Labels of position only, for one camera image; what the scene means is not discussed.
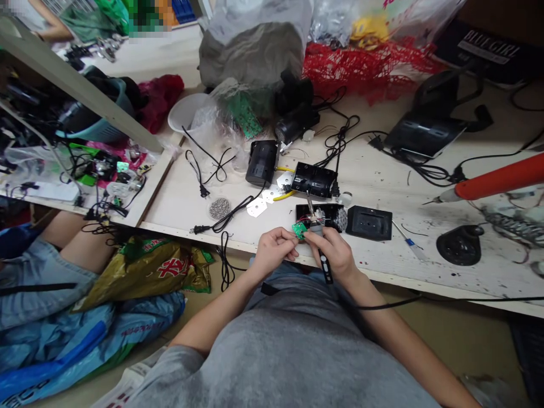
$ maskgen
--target screwdriver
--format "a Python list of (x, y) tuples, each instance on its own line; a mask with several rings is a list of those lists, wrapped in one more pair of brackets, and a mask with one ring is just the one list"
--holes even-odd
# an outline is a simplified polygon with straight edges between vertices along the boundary
[(414, 253), (414, 255), (417, 256), (417, 258), (420, 260), (420, 261), (426, 261), (427, 260), (427, 257), (425, 256), (425, 254), (423, 253), (423, 251), (421, 249), (419, 249), (419, 247), (410, 239), (406, 236), (406, 234), (404, 233), (403, 230), (401, 230), (397, 223), (394, 221), (394, 220), (391, 220), (393, 222), (393, 225), (395, 227), (397, 227), (398, 229), (398, 232), (401, 233), (402, 237), (404, 238), (404, 240), (406, 241), (406, 243), (408, 244), (408, 246), (410, 247), (410, 249), (412, 250), (412, 252)]
[[(316, 213), (313, 209), (312, 200), (310, 199), (310, 194), (306, 192), (306, 200), (308, 201), (308, 208), (310, 209), (310, 231), (313, 233), (323, 237), (323, 226), (317, 219)], [(321, 270), (323, 271), (323, 275), (325, 277), (325, 282), (328, 285), (329, 291), (331, 295), (333, 296), (333, 299), (337, 299), (338, 296), (336, 294), (336, 291), (334, 290), (334, 287), (332, 286), (333, 282), (333, 275), (330, 270), (329, 260), (323, 254), (321, 249), (317, 249), (319, 252), (319, 259), (321, 261)]]

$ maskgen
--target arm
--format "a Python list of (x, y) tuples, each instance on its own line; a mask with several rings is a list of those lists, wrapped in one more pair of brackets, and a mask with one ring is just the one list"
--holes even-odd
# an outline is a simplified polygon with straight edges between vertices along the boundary
[[(317, 247), (329, 259), (334, 278), (359, 306), (387, 304), (370, 279), (355, 266), (351, 248), (334, 228), (323, 229), (324, 238), (305, 233), (319, 263)], [(455, 375), (394, 309), (361, 311), (380, 345), (393, 355), (423, 388), (442, 406), (480, 407)]]
[(28, 0), (28, 2), (51, 26), (46, 30), (35, 33), (40, 39), (47, 43), (62, 43), (74, 39), (70, 30), (47, 8), (42, 0)]
[(170, 347), (183, 345), (206, 356), (219, 333), (237, 317), (247, 305), (255, 288), (287, 257), (294, 261), (296, 235), (284, 228), (276, 228), (261, 236), (253, 265), (208, 306), (198, 312), (181, 329)]

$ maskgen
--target metal bracket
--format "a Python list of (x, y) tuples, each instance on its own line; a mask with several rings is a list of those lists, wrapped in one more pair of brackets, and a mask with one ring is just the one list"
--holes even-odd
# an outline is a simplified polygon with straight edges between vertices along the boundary
[(274, 198), (284, 195), (283, 189), (280, 186), (272, 184), (269, 188), (262, 192), (262, 199), (267, 203), (272, 204)]
[(281, 187), (288, 187), (289, 190), (291, 189), (291, 184), (293, 184), (293, 179), (295, 178), (295, 174), (293, 172), (283, 172), (277, 179), (276, 183), (278, 186)]
[(254, 199), (247, 207), (248, 214), (252, 217), (257, 218), (259, 215), (261, 215), (266, 210), (266, 201), (264, 201), (262, 198), (256, 198)]

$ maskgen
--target cardboard box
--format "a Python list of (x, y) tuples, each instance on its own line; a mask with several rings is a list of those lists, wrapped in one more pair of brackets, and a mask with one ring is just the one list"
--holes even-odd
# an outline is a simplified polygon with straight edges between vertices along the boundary
[(435, 56), (452, 66), (477, 57), (486, 78), (505, 89), (541, 78), (544, 1), (468, 0), (437, 39)]

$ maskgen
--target yellow wire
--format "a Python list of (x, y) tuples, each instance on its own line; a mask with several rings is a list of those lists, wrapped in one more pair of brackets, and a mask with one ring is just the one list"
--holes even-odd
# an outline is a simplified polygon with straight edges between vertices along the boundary
[(282, 195), (282, 196), (280, 196), (280, 197), (274, 198), (272, 201), (280, 201), (280, 200), (286, 199), (287, 197), (290, 197), (290, 196), (292, 196), (292, 195), (295, 194), (295, 193), (296, 193), (296, 191), (291, 190), (291, 191), (288, 192), (287, 194), (284, 194), (284, 195)]
[(287, 167), (276, 167), (276, 170), (279, 171), (290, 171), (291, 173), (294, 173), (295, 171), (293, 169), (287, 168)]

